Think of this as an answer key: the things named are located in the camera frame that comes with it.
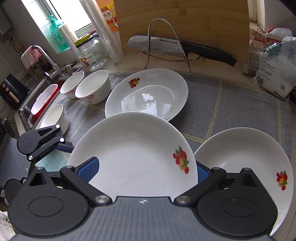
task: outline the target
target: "orange bottle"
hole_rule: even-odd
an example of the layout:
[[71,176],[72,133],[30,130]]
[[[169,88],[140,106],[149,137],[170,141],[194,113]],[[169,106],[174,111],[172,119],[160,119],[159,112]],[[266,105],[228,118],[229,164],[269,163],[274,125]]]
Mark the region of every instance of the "orange bottle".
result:
[[[114,2],[113,0],[96,0],[98,6],[100,7],[103,16],[105,17],[108,26],[110,27],[111,31],[117,32],[118,31],[118,27],[116,27],[114,25],[113,19],[112,19],[112,9],[114,7]],[[115,23],[117,24],[117,20],[116,20],[116,13],[115,10],[113,11],[113,16],[114,16],[114,20]]]

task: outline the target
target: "cutting board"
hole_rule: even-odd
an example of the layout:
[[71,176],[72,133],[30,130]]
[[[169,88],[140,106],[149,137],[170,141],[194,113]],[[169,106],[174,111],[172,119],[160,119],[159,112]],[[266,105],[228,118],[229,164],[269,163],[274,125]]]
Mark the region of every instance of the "cutting board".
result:
[[[223,50],[247,63],[249,12],[247,0],[114,0],[124,53],[140,52],[127,47],[134,35],[147,35],[154,18],[169,21],[181,40]],[[151,36],[175,38],[169,25],[155,21]]]

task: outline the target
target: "glass jar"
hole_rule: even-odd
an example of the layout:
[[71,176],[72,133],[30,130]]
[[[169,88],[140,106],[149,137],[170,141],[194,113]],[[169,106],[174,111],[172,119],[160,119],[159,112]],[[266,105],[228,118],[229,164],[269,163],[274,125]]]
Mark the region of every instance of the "glass jar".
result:
[[78,58],[89,71],[95,71],[106,63],[103,45],[100,40],[95,39],[92,35],[85,34],[74,44],[78,48]]

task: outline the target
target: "black knife handle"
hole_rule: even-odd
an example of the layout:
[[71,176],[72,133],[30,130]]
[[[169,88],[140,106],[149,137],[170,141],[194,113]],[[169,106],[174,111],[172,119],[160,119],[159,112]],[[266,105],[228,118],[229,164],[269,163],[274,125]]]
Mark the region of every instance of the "black knife handle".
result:
[[195,44],[184,40],[181,40],[180,42],[187,57],[189,52],[193,52],[207,59],[224,62],[226,64],[231,65],[232,67],[237,62],[237,60],[234,57],[232,57],[229,53],[226,53],[220,49]]

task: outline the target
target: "stainless steel sink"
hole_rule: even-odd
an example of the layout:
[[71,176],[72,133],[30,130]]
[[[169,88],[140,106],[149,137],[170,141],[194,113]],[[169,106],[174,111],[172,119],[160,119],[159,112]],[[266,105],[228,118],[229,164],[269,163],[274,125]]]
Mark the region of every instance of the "stainless steel sink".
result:
[[[76,67],[73,68],[73,73],[76,73],[78,71],[80,71],[82,69],[82,67]],[[33,128],[35,128],[35,125],[33,125],[29,119],[31,116],[31,109],[37,99],[37,97],[50,85],[58,83],[60,81],[66,81],[69,78],[69,74],[65,73],[65,71],[63,71],[64,74],[62,77],[58,78],[57,80],[53,81],[51,80],[49,77],[45,77],[40,84],[33,90],[33,92],[29,95],[29,97],[24,101],[23,105],[21,106],[21,108],[19,109],[19,115],[21,117],[22,123],[24,124],[24,127],[26,129],[26,131],[30,131]],[[50,106],[50,104],[54,101],[55,98],[53,98],[53,100],[48,104],[48,107]]]

